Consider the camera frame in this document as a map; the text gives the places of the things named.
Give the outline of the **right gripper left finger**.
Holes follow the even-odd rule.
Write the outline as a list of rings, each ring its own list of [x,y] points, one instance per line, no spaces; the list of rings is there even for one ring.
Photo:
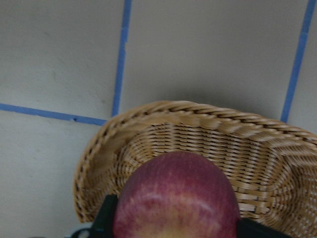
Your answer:
[[[115,194],[107,195],[89,229],[89,238],[112,238],[114,214],[118,202]]]

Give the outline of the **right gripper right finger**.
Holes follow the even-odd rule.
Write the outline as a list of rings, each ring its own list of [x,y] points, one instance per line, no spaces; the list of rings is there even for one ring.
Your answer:
[[[237,222],[237,238],[289,238],[290,236],[248,218]]]

